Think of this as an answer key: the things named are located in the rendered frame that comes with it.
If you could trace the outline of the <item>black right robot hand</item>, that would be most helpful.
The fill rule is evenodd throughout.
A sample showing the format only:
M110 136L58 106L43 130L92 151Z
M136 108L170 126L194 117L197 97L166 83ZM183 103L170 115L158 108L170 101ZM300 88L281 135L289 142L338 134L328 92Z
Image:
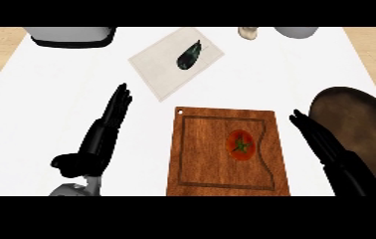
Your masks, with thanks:
M320 159L335 195L375 196L376 177L357 153L345 149L329 129L300 110L289 120Z

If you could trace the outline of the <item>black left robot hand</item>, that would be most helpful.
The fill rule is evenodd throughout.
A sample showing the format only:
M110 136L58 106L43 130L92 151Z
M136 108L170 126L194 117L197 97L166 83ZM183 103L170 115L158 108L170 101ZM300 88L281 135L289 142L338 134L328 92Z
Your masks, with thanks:
M121 84L111 97L105 113L95 120L77 153L58 155L52 166L64 177L102 176L111 163L118 133L133 101L132 91Z

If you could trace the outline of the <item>dark brown pan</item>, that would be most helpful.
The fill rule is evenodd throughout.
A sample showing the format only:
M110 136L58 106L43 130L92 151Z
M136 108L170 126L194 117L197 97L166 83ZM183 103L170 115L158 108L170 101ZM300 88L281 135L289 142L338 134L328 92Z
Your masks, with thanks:
M376 98L348 87L323 90L309 116L331 130L347 150L357 153L376 175Z

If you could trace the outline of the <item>red tomato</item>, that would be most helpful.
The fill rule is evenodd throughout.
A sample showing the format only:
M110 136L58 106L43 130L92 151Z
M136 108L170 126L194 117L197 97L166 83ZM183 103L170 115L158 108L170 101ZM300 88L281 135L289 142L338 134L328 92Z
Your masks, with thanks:
M256 154L256 142L248 131L235 130L226 139L226 151L235 160L247 161Z

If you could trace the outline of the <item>brown wooden cutting board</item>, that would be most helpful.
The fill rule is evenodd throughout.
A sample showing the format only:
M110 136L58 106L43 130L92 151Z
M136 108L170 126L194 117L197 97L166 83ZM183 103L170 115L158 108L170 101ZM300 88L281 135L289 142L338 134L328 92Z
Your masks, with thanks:
M170 196L286 196L273 111L176 108Z

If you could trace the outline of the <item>pale beige placemat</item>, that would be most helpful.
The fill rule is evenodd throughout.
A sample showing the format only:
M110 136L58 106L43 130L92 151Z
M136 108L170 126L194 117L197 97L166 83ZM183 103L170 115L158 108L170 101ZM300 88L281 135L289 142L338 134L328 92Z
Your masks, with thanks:
M198 60L189 70L182 70L177 59L197 41L201 41ZM158 100L164 101L222 57L222 49L202 32L180 28L130 57L130 63Z

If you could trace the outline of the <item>dark green eggplant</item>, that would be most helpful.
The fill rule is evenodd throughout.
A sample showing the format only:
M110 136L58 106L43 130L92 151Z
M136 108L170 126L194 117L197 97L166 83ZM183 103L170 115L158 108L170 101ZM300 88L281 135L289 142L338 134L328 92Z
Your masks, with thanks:
M182 70L189 70L194 66L201 53L201 41L197 41L177 59L177 65Z

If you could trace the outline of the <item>grey and black appliance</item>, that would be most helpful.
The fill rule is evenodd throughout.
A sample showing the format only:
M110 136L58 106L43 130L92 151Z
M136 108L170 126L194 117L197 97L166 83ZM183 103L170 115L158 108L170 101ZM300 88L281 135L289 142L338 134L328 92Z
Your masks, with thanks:
M90 49L107 47L115 37L115 27L26 27L42 47Z

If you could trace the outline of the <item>grey round bowl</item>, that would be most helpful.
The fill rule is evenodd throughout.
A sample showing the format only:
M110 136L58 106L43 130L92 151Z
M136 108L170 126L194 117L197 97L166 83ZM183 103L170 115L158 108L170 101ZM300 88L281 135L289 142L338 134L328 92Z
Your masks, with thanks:
M317 31L317 27L276 27L276 31L288 38L306 39Z

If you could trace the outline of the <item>beige garlic bulb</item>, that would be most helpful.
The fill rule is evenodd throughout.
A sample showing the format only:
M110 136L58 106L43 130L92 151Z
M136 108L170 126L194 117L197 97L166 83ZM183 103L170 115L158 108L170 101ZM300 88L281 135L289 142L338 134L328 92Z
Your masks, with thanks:
M257 28L256 27L239 27L239 36L247 40L254 40L257 38Z

